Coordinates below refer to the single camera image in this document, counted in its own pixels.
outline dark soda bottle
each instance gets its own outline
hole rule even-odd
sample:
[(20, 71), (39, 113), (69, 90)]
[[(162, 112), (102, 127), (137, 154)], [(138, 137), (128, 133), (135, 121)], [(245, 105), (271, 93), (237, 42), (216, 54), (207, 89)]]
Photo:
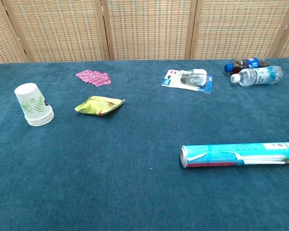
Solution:
[(266, 59), (248, 58), (236, 59), (231, 64), (225, 65), (225, 72), (239, 73), (244, 68), (259, 68), (269, 66), (270, 63)]

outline water bottle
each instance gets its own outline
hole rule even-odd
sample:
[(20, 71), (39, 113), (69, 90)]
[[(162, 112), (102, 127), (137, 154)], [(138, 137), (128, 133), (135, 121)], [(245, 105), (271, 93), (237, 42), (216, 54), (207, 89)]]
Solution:
[(273, 84), (277, 83), (283, 77), (280, 66), (267, 66), (262, 68), (246, 68), (238, 74), (231, 75), (231, 82), (239, 83), (242, 86), (255, 84)]
[(258, 68), (269, 66), (270, 63), (266, 59), (248, 58), (248, 59), (237, 59), (231, 64), (225, 65), (225, 72), (239, 73), (244, 68)]

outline white paper cup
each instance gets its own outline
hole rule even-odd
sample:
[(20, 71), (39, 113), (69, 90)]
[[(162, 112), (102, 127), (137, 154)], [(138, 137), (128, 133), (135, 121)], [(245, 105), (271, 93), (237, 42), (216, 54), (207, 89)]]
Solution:
[(53, 109), (35, 83), (18, 86), (14, 93), (30, 125), (44, 125), (53, 119)]

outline green leaf design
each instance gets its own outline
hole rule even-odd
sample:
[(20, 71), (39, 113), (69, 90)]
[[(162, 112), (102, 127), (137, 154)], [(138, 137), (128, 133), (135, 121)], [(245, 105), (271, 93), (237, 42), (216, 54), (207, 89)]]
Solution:
[(44, 104), (44, 99), (42, 96), (39, 97), (39, 100), (37, 100), (33, 110), (37, 112), (43, 112), (45, 111), (45, 104)]
[(37, 100), (36, 99), (29, 99), (30, 103), (35, 103)]
[(22, 106), (25, 113), (33, 113), (32, 107), (31, 107), (31, 105), (29, 105), (28, 100), (23, 100), (21, 106)]

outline crumpled wrapper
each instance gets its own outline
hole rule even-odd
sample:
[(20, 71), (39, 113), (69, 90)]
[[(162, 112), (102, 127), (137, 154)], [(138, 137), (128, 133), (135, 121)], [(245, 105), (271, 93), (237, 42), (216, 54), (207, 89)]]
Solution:
[(75, 107), (75, 111), (79, 113), (103, 116), (116, 110), (118, 107), (124, 104), (124, 102), (125, 99), (119, 100), (102, 96), (90, 96), (84, 103)]

